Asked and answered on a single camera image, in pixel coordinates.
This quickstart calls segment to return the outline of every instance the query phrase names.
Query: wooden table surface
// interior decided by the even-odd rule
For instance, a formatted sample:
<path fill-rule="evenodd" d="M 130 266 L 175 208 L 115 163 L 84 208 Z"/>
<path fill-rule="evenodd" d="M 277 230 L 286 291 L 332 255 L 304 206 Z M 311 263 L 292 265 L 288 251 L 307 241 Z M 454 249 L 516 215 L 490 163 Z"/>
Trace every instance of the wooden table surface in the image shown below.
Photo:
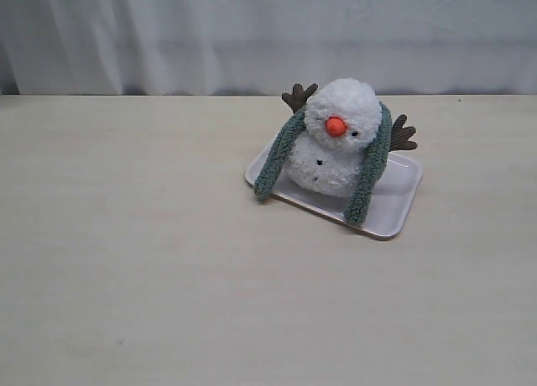
<path fill-rule="evenodd" d="M 384 96 L 379 242 L 243 173 L 277 97 L 0 97 L 0 384 L 536 385 L 537 96 Z"/>

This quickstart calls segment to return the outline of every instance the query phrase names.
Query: snowman plush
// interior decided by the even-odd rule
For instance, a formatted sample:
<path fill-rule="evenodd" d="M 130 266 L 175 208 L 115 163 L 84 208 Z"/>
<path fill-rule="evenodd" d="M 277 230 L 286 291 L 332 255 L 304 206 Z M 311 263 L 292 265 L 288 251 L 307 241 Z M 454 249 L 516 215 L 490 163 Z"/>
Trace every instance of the snowman plush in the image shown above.
<path fill-rule="evenodd" d="M 264 201 L 282 170 L 295 184 L 325 196 L 348 198 L 346 221 L 365 222 L 373 188 L 388 153 L 415 149 L 415 128 L 403 128 L 406 116 L 392 126 L 391 113 L 372 87 L 352 78 L 338 79 L 313 94 L 317 85 L 283 99 L 295 114 L 282 127 L 253 189 Z"/>

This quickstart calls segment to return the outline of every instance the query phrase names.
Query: plastic tray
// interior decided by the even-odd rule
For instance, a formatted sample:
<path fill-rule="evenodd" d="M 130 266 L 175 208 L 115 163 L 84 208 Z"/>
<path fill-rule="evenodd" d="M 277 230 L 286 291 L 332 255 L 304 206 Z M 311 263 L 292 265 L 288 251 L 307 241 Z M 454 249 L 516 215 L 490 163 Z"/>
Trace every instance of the plastic tray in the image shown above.
<path fill-rule="evenodd" d="M 263 168 L 271 146 L 272 142 L 246 169 L 246 181 L 251 186 Z M 380 240 L 388 240 L 401 232 L 422 175 L 423 169 L 418 162 L 390 153 L 386 170 L 373 190 L 368 217 L 361 227 L 354 227 L 343 218 L 348 199 L 304 190 L 287 176 L 285 170 L 282 170 L 274 185 L 273 196 L 357 232 Z"/>

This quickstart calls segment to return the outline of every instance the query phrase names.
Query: white curtain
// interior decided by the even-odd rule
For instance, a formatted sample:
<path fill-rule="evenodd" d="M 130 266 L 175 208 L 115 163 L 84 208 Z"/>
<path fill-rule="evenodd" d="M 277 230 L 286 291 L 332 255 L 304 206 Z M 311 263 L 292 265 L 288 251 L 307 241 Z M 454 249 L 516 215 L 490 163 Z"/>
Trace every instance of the white curtain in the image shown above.
<path fill-rule="evenodd" d="M 537 93 L 537 0 L 0 0 L 22 94 Z"/>

